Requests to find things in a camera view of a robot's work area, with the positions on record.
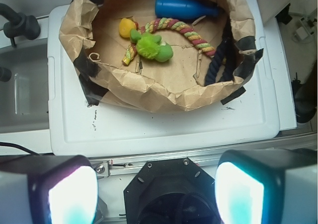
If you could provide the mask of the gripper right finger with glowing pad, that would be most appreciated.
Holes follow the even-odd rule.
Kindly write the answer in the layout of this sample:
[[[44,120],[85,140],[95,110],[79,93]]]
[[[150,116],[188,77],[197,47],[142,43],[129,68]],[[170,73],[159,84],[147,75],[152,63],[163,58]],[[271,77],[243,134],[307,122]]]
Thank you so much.
[[[218,163],[215,198],[226,224],[316,224],[318,152],[228,150]]]

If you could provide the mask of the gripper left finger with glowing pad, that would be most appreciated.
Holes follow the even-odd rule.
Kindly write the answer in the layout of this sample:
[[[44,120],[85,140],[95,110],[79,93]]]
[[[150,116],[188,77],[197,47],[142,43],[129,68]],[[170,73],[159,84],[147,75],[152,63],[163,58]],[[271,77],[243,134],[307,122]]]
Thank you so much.
[[[0,158],[2,224],[91,224],[97,199],[96,172],[85,156]]]

